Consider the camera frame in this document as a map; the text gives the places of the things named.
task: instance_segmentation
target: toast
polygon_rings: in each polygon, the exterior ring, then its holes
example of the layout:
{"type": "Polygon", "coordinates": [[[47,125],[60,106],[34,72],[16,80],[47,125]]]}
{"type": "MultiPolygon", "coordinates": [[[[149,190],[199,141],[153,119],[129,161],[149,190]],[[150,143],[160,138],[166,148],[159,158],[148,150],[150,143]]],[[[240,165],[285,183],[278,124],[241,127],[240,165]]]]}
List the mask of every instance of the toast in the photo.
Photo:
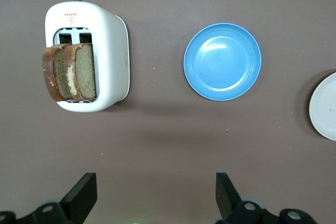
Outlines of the toast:
{"type": "Polygon", "coordinates": [[[66,101],[72,98],[65,75],[65,48],[70,44],[59,44],[43,52],[43,75],[48,92],[53,100],[66,101]]]}
{"type": "Polygon", "coordinates": [[[91,43],[80,43],[65,48],[65,72],[74,100],[92,100],[97,97],[91,43]]]}

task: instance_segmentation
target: white toaster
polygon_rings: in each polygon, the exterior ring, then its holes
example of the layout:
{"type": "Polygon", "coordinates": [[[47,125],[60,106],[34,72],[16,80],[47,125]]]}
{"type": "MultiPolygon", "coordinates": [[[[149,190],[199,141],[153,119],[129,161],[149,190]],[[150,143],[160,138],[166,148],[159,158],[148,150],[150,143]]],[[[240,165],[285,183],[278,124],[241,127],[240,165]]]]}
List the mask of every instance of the white toaster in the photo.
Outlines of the white toaster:
{"type": "Polygon", "coordinates": [[[57,102],[74,112],[103,110],[124,99],[130,87],[128,32],[124,21],[88,2],[64,2],[49,9],[46,46],[92,43],[97,97],[88,101],[57,102]]]}

